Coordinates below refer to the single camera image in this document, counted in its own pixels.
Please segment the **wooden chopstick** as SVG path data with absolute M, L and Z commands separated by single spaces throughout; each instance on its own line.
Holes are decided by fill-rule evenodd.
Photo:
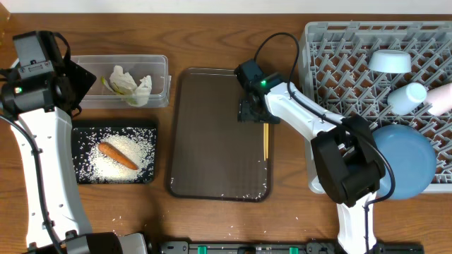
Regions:
M 268 159 L 268 124 L 263 125 L 263 160 Z
M 263 125 L 264 129 L 264 159 L 268 160 L 268 147 L 269 147 L 269 129 L 268 123 Z

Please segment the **green foil snack wrapper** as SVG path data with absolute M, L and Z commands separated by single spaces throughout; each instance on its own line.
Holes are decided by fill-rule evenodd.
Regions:
M 133 95 L 133 89 L 129 87 L 118 86 L 116 83 L 109 83 L 103 76 L 101 82 L 104 86 L 108 87 L 112 92 L 117 95 L 123 96 L 122 100 L 127 104 L 138 107 L 138 101 Z

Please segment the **white tissue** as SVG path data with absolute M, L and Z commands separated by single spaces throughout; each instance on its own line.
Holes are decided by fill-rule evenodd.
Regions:
M 129 87 L 133 89 L 133 95 L 138 101 L 138 107 L 143 107 L 148 103 L 152 92 L 153 82 L 150 75 L 140 79 L 139 84 L 135 82 L 129 72 L 124 72 L 121 66 L 115 66 L 109 77 L 109 83 L 116 83 L 118 86 Z

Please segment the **orange carrot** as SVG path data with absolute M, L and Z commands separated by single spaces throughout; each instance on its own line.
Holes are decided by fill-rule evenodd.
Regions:
M 124 155 L 117 148 L 115 148 L 113 145 L 109 143 L 100 143 L 97 146 L 97 148 L 102 154 L 110 157 L 111 159 L 120 163 L 126 168 L 135 171 L 138 170 L 138 166 L 134 162 L 132 162 L 126 155 Z

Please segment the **light blue bowl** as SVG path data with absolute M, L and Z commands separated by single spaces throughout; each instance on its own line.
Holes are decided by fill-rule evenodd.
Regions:
M 368 68 L 381 73 L 409 73 L 411 56 L 407 52 L 382 49 L 375 51 L 369 61 Z

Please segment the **light blue cup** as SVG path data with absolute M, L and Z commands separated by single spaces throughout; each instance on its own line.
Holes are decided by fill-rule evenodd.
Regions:
M 392 91 L 387 99 L 391 111 L 397 115 L 406 115 L 416 109 L 427 98 L 427 90 L 420 83 L 410 83 Z

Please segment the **dark blue plate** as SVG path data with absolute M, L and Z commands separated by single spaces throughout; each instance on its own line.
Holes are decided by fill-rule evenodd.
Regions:
M 422 193 L 436 173 L 436 154 L 429 140 L 414 128 L 398 124 L 377 129 L 373 137 L 394 173 L 390 199 L 407 200 Z

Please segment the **white cup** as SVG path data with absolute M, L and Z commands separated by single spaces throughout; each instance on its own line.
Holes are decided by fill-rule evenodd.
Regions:
M 441 87 L 430 90 L 424 104 L 430 108 L 428 112 L 435 116 L 440 116 L 451 110 L 451 84 L 445 84 Z

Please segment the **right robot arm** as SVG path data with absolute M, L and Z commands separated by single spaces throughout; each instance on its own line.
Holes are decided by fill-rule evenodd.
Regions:
M 319 183 L 338 208 L 340 247 L 368 253 L 376 245 L 369 215 L 386 169 L 367 120 L 324 109 L 279 73 L 265 74 L 253 59 L 238 65 L 234 75 L 245 92 L 238 119 L 285 121 L 310 143 Z

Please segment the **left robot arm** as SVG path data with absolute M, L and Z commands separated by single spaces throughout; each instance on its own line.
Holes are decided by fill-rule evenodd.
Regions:
M 83 209 L 71 154 L 73 110 L 96 77 L 61 53 L 58 32 L 13 37 L 18 64 L 1 70 L 1 119 L 23 163 L 28 253 L 148 253 L 141 233 L 95 233 Z

